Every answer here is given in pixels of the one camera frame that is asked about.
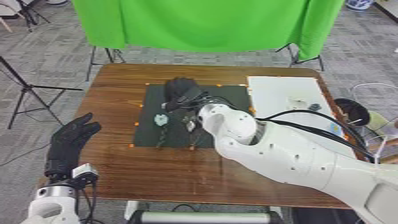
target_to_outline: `wall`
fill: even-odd
[[[376,0],[376,3],[398,18],[398,0]]]

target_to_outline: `green backdrop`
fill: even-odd
[[[343,0],[72,0],[88,43],[195,52],[300,47],[319,55]]]

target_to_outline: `wire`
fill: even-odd
[[[309,132],[311,134],[316,134],[318,136],[328,138],[330,140],[339,142],[343,145],[346,145],[350,148],[353,148],[367,157],[373,157],[373,154],[358,146],[355,146],[337,135],[334,135],[325,130],[321,130],[314,127],[303,126],[300,124],[295,124],[287,121],[280,121],[280,120],[268,120],[268,121],[277,123],[279,125],[286,125],[286,126],[296,128],[302,131]]]
[[[90,202],[90,199],[88,199],[88,196],[87,196],[87,192],[85,190],[81,190],[83,192],[83,197],[85,197],[85,201],[87,201],[87,205],[88,205],[88,216],[85,219],[81,219],[80,221],[88,224],[92,222],[97,222],[103,224],[103,222],[99,220],[94,219],[94,210],[96,210],[96,182],[92,182],[92,202]]]
[[[193,208],[193,206],[188,205],[188,204],[179,204],[170,211],[175,212],[177,208],[183,207],[183,206],[188,207],[193,212],[199,212],[197,209]]]
[[[16,156],[5,163],[0,164],[0,167],[3,167],[8,163],[12,163],[23,156],[26,156],[30,153],[33,153],[35,151],[39,151],[40,149],[46,148],[46,146],[49,145],[49,143],[40,146],[39,148],[32,149],[30,151],[26,151],[19,156]]]
[[[311,111],[311,110],[287,110],[284,112],[280,112],[279,114],[271,115],[270,117],[266,118],[257,118],[259,121],[268,121],[271,118],[282,116],[284,114],[289,114],[289,113],[309,113],[309,114],[314,114],[318,115],[319,117],[323,117],[327,120],[330,120],[337,125],[339,127],[343,128],[344,132],[350,134],[350,136],[353,137],[355,139],[355,142],[358,144],[358,147],[362,148],[362,150],[366,151],[366,145],[364,145],[364,142],[362,142],[362,139],[360,139],[360,136],[357,136],[357,134],[353,133],[351,129],[343,125],[343,123],[332,118],[328,117],[325,114]]]

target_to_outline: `gray carpet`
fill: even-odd
[[[33,32],[26,32],[24,21],[7,20],[14,33],[0,27],[0,54],[7,58],[24,79],[40,85],[81,87],[88,64],[90,47],[85,41],[80,22],[71,5],[55,7],[39,2],[35,9],[51,20],[40,21]],[[398,85],[398,26],[380,11],[371,8],[362,13],[343,9],[330,38],[325,43],[323,60],[327,71],[321,76],[334,97],[351,97],[350,87],[366,82],[383,82]],[[183,53],[165,49],[129,47],[122,50],[128,63],[190,64],[225,66],[275,66],[286,67],[289,63],[287,52],[271,50],[231,53],[199,54]],[[104,52],[97,52],[97,63],[106,63]],[[300,67],[318,69],[318,63],[309,62]],[[92,78],[99,66],[92,69]],[[39,91],[49,100],[55,91]],[[58,128],[46,112],[30,113],[37,122],[26,115],[19,115],[12,130],[7,122],[16,105],[19,88],[3,74],[0,74],[0,163],[30,149],[40,147]],[[53,111],[69,121],[80,106],[83,92],[67,92]],[[357,90],[358,100],[366,107],[380,112],[387,119],[398,116],[396,90],[366,87]],[[32,98],[24,107],[37,106]],[[14,224],[24,218],[28,202],[35,190],[35,181],[42,175],[42,161],[46,150],[37,151],[7,166],[0,167],[0,223]],[[151,204],[154,210],[170,210],[172,205]],[[124,202],[99,200],[96,216],[104,223],[120,223]],[[206,205],[204,211],[261,211],[261,207]]]

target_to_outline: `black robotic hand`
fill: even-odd
[[[90,136],[101,130],[97,122],[88,123],[92,113],[76,118],[60,128],[51,137],[51,147],[46,155],[44,175],[64,180],[71,177],[71,170],[78,166],[80,151]]]
[[[183,106],[190,106],[195,100],[207,93],[200,90],[193,79],[174,78],[165,83],[165,111],[177,110]]]

